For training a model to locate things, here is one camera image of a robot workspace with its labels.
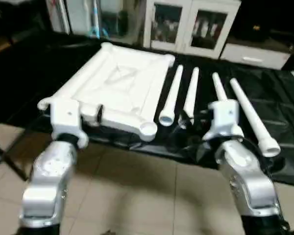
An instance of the table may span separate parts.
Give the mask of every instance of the table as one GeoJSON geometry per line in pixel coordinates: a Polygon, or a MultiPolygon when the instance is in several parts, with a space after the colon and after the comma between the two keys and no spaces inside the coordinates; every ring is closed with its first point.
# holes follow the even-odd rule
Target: table
{"type": "MultiPolygon", "coordinates": [[[[40,34],[0,53],[0,122],[20,127],[32,123],[41,115],[37,109],[38,101],[52,95],[70,79],[100,49],[101,42],[103,41],[81,36],[40,34]]],[[[288,71],[261,69],[189,55],[174,55],[175,64],[168,71],[155,122],[159,123],[158,116],[166,101],[176,68],[182,64],[184,72],[175,108],[175,123],[171,127],[158,125],[157,136],[150,143],[143,143],[138,136],[123,131],[106,127],[84,127],[90,140],[130,151],[158,155],[185,164],[195,164],[190,157],[191,153],[180,151],[190,141],[189,136],[185,133],[172,134],[172,131],[176,127],[177,114],[184,105],[192,70],[199,67],[201,78],[198,82],[195,115],[206,110],[208,103],[217,99],[211,79],[213,72],[219,73],[229,98],[235,98],[229,80],[232,77],[238,78],[260,118],[281,146],[281,154],[274,158],[274,180],[294,185],[294,76],[288,71]]],[[[195,125],[208,120],[208,117],[201,121],[197,120],[195,125]]],[[[240,113],[239,124],[245,136],[257,142],[243,112],[240,113]]],[[[199,129],[195,134],[202,135],[206,132],[206,127],[209,128],[209,125],[199,129]]],[[[50,133],[49,117],[36,120],[34,130],[50,133]]],[[[207,155],[199,165],[217,167],[212,155],[207,155]]]]}

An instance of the cabinet handle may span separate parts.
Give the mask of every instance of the cabinet handle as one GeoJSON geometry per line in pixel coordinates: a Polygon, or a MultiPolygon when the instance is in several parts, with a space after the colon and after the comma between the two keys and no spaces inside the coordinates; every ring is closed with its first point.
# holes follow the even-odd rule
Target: cabinet handle
{"type": "Polygon", "coordinates": [[[262,59],[252,58],[252,57],[248,57],[248,56],[244,56],[242,59],[247,62],[258,63],[258,64],[263,62],[262,59]]]}

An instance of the white plastic frame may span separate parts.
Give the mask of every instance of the white plastic frame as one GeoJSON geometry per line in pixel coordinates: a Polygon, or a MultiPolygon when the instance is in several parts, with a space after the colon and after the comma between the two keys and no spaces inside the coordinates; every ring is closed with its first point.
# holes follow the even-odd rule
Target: white plastic frame
{"type": "Polygon", "coordinates": [[[90,126],[101,125],[135,133],[144,141],[154,139],[153,122],[168,68],[174,56],[160,55],[102,43],[94,55],[53,96],[38,103],[46,110],[54,98],[77,100],[80,113],[90,126]]]}

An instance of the white cabinet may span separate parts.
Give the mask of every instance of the white cabinet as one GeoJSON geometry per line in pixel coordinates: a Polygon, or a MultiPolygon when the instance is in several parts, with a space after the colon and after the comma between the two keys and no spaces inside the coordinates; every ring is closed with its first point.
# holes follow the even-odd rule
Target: white cabinet
{"type": "Polygon", "coordinates": [[[144,47],[218,58],[240,1],[147,0],[144,47]]]}

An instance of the chair leg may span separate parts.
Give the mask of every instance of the chair leg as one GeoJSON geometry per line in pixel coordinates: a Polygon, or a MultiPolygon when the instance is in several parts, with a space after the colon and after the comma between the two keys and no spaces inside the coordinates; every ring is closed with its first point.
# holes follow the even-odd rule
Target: chair leg
{"type": "Polygon", "coordinates": [[[5,152],[0,148],[0,164],[2,162],[5,162],[23,181],[26,181],[28,177],[26,176],[26,173],[18,168],[15,163],[5,155],[5,152]]]}

